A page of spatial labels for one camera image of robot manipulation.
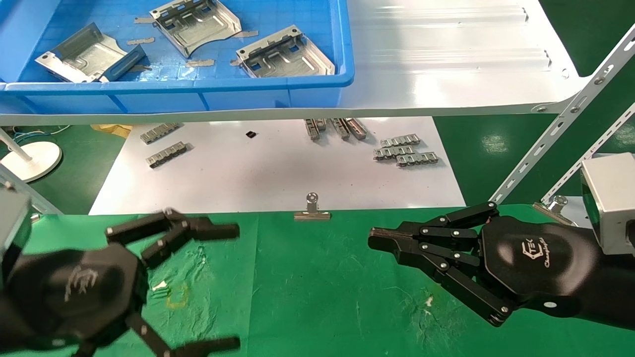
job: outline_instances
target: green table surface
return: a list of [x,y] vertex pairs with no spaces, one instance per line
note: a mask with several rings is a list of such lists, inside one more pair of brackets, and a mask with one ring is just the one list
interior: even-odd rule
[[[635,332],[588,321],[520,310],[494,328],[420,271],[368,248],[373,226],[425,222],[450,210],[333,212],[329,222],[294,222],[290,212],[210,215],[237,222],[241,237],[192,241],[152,271],[150,285],[167,280],[171,295],[149,294],[143,316],[172,346],[238,334],[241,350],[224,356],[632,356]],[[528,205],[501,212],[547,221]],[[107,226],[135,217],[44,217],[26,251],[100,248]],[[130,248],[138,253],[151,239]],[[96,356],[152,353],[128,332]]]

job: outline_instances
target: white shelf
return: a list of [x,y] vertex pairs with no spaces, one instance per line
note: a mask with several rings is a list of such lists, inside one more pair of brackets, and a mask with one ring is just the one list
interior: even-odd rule
[[[306,195],[319,194],[322,210],[464,206],[445,150],[430,117],[360,119],[371,137],[342,141],[329,125],[318,142],[304,121],[186,123],[145,145],[132,130],[99,192],[92,215],[150,213],[173,207],[184,213],[299,211]],[[250,139],[245,133],[255,131]],[[420,152],[435,165],[398,168],[376,162],[382,138],[418,134]],[[179,141],[193,150],[152,169],[145,159]]]
[[560,112],[584,85],[538,0],[348,0],[356,77],[339,108],[5,115],[0,125]]

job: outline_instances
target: blue crate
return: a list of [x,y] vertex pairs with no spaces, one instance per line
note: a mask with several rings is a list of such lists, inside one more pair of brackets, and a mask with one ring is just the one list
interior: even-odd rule
[[[185,59],[152,24],[135,17],[168,0],[0,0],[0,113],[120,114],[231,109],[336,107],[354,78],[346,0],[221,0],[245,31],[199,47]],[[111,83],[61,83],[34,59],[95,22],[119,47],[142,44],[151,71],[129,72]],[[236,50],[292,24],[335,64],[334,76],[250,78],[230,65]],[[187,60],[214,59],[211,67],[188,68]]]

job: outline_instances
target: robotic arm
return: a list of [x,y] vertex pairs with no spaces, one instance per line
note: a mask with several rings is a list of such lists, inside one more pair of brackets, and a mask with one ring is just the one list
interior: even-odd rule
[[[73,357],[92,357],[129,328],[158,357],[205,357],[240,347],[238,337],[191,342],[171,348],[141,317],[153,269],[190,239],[208,241],[239,235],[235,224],[214,225],[206,217],[188,218],[167,209],[106,229],[101,250],[60,250],[27,255],[30,234],[28,197],[0,188],[2,285],[0,354],[23,349],[49,350],[79,344]],[[139,259],[126,245],[166,232]]]
[[635,330],[635,194],[625,194],[632,186],[628,167],[635,170],[631,154],[583,164],[593,229],[522,222],[487,202],[424,223],[373,228],[368,246],[420,269],[495,327],[526,308]]

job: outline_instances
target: metal frame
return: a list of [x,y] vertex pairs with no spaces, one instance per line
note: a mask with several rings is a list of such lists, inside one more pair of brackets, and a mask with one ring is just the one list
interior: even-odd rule
[[617,120],[613,124],[611,124],[611,126],[604,132],[604,134],[602,134],[602,136],[600,136],[600,138],[597,139],[597,141],[595,141],[593,145],[591,145],[589,150],[587,150],[580,157],[580,159],[578,159],[578,161],[576,161],[575,164],[573,164],[573,166],[571,166],[571,168],[556,182],[556,184],[553,185],[553,187],[551,187],[549,191],[547,191],[545,196],[542,196],[542,199],[540,199],[540,202],[543,202],[545,204],[549,202],[551,197],[556,194],[558,189],[560,189],[560,187],[562,187],[562,185],[564,185],[565,182],[569,181],[571,176],[573,176],[573,174],[576,173],[580,169],[580,167],[582,167],[582,162],[584,160],[591,159],[593,157],[593,154],[595,154],[599,150],[599,148],[602,147],[602,145],[606,143],[606,141],[608,141],[608,139],[612,137],[613,134],[615,134],[615,132],[622,125],[624,125],[624,123],[626,123],[634,114],[635,114],[635,103],[631,104],[631,106],[628,107],[628,109],[626,109],[626,111],[622,115],[620,115],[619,118],[617,118]]
[[2,183],[9,182],[13,185],[16,191],[28,194],[31,197],[31,205],[43,215],[63,215],[53,203],[50,203],[46,198],[37,193],[36,190],[31,188],[24,181],[20,180],[13,172],[9,171],[4,165],[0,163],[0,181]]
[[623,68],[635,53],[635,25],[622,37],[613,51],[602,61],[584,88],[573,98],[567,108],[547,127],[538,141],[491,195],[490,201],[501,204],[516,188],[527,173],[540,161],[571,124],[580,116],[604,87]]

